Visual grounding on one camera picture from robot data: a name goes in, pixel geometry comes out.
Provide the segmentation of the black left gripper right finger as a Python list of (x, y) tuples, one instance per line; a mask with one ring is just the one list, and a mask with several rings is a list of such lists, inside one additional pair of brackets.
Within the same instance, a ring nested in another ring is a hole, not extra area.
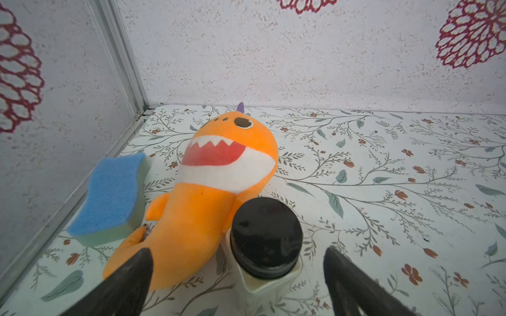
[(325, 251), (323, 270), (335, 315), (414, 315), (335, 247)]

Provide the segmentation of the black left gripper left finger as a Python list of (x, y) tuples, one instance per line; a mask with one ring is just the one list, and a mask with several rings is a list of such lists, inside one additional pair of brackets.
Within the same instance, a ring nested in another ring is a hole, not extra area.
[(152, 253), (142, 248), (63, 315), (140, 315), (153, 270)]

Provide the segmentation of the black capped square bottle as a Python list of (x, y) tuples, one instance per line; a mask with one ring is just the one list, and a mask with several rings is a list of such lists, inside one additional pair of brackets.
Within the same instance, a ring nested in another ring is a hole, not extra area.
[(289, 206), (272, 197), (256, 197), (243, 204), (221, 245), (243, 315), (273, 312), (303, 270), (299, 219)]

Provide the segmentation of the blue green sponge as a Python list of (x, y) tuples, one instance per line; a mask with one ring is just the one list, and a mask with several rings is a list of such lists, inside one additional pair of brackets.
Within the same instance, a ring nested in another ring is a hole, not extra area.
[(86, 201), (67, 233), (87, 247), (124, 239), (142, 224), (146, 154), (104, 158), (93, 171)]

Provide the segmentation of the orange shark plush toy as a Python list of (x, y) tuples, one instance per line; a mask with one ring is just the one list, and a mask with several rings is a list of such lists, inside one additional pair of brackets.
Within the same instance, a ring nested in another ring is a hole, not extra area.
[(278, 159), (274, 135), (244, 105), (210, 119), (188, 143), (172, 191), (147, 208), (145, 218), (155, 227), (140, 227), (120, 244), (104, 279), (143, 248), (154, 262), (150, 290), (194, 275), (216, 252), (238, 209), (275, 175)]

